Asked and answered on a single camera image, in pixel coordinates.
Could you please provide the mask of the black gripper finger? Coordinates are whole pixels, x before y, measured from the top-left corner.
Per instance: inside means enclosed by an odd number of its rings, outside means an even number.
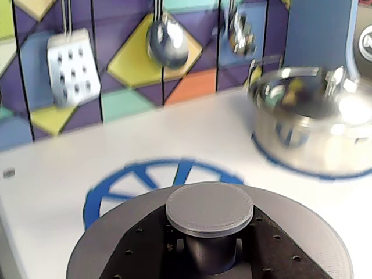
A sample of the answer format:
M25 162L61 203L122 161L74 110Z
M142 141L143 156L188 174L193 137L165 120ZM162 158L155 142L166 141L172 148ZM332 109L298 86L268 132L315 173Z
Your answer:
M100 278L208 278L196 268L185 235L170 225L165 206L120 239Z
M328 278L302 248L259 207L251 222L237 234L242 241L243 261L253 278Z

